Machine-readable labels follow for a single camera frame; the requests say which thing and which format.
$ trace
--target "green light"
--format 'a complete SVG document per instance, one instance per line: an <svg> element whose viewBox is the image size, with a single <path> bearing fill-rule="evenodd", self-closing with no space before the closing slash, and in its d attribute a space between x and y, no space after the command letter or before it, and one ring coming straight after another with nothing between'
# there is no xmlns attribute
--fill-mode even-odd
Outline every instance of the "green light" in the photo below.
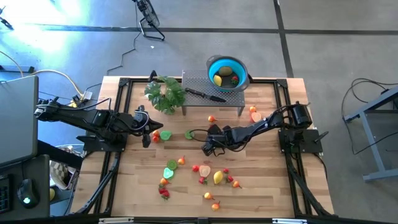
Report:
<svg viewBox="0 0 398 224"><path fill-rule="evenodd" d="M24 203L29 203L30 202L30 199L29 198L25 198L24 199Z"/></svg>

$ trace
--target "knife handle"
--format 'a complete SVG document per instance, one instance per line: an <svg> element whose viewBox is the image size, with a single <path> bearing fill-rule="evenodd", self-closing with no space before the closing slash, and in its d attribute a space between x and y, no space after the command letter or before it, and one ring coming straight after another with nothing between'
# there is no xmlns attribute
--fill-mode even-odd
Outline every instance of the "knife handle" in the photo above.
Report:
<svg viewBox="0 0 398 224"><path fill-rule="evenodd" d="M191 88L185 88L185 91L188 91L188 92L190 92L190 93L199 95L199 96L201 96L201 97L205 97L205 94L204 94L204 93L201 93L201 92L196 91L196 90L192 90Z"/></svg>

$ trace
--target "computer mouse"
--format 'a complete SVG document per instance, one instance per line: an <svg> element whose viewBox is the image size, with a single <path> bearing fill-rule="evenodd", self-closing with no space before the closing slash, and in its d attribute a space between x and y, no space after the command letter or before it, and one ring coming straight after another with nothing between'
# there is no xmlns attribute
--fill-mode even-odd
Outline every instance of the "computer mouse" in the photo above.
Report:
<svg viewBox="0 0 398 224"><path fill-rule="evenodd" d="M17 198L25 208L34 208L40 201L32 179L25 179L17 189Z"/></svg>

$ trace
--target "kitchen knife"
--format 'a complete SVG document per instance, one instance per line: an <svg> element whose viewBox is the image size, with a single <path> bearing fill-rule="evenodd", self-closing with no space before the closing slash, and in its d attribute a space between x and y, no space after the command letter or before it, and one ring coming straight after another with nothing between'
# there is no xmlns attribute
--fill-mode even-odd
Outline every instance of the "kitchen knife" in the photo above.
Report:
<svg viewBox="0 0 398 224"><path fill-rule="evenodd" d="M203 98L206 98L206 99L209 99L209 100L212 100L212 101L223 102L223 103L226 102L226 100L224 100L224 99L222 99L220 97L210 96L210 95L207 95L206 93L202 93L202 92L199 92L199 91L196 91L196 90L192 90L191 88L185 88L185 91L187 91L189 93L193 93L195 95L199 95L199 96L201 96Z"/></svg>

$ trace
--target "computer monitor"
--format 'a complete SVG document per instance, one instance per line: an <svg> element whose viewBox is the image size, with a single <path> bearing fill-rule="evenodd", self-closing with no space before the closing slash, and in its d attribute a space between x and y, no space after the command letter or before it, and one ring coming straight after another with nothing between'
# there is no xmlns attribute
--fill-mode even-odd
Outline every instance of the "computer monitor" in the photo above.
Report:
<svg viewBox="0 0 398 224"><path fill-rule="evenodd" d="M38 94L37 76L0 83L0 167L36 156Z"/></svg>

